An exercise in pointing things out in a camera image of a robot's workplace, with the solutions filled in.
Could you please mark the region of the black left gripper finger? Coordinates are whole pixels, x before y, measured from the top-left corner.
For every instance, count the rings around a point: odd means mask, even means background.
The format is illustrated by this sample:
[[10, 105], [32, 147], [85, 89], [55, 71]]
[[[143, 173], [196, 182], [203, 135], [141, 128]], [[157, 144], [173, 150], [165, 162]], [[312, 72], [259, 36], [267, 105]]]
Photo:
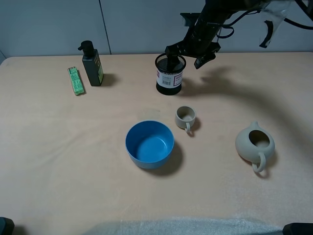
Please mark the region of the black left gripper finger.
[[179, 58], [177, 55], [168, 55], [167, 56], [167, 70], [172, 72], [175, 70], [175, 67], [179, 65]]

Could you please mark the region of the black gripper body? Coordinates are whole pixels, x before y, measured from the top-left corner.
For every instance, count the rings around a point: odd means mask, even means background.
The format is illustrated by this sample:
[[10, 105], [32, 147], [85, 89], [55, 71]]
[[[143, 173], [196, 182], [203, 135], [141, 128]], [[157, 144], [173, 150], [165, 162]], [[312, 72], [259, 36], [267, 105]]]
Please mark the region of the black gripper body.
[[219, 23], [208, 23], [198, 18], [193, 27], [188, 27], [184, 39], [173, 45], [167, 46], [166, 55], [182, 55], [198, 58], [220, 50], [219, 43], [213, 42], [221, 28]]

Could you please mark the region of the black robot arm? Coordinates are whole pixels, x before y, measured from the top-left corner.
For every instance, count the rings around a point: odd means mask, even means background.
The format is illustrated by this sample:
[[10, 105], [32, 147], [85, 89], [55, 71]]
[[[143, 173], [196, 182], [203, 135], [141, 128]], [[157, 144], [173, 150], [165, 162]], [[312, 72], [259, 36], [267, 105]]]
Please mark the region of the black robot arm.
[[166, 69], [172, 72], [179, 64], [179, 56], [195, 58], [196, 69], [214, 60], [221, 47], [213, 39], [222, 27], [232, 29], [233, 24], [225, 21], [238, 11], [245, 11], [243, 15], [258, 11], [265, 3], [265, 0], [207, 0], [200, 13], [181, 13], [189, 29], [182, 41], [166, 47]]

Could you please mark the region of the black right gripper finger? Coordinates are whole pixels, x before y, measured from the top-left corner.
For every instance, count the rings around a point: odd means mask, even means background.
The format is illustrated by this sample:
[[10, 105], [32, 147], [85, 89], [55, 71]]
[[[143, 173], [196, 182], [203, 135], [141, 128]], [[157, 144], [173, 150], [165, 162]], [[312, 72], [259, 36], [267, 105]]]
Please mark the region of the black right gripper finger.
[[198, 58], [196, 58], [196, 60], [194, 62], [194, 66], [196, 69], [199, 69], [203, 65], [205, 65], [206, 63], [214, 60], [215, 58], [216, 58], [215, 54], [207, 54], [207, 55], [204, 55], [202, 57], [198, 57]]

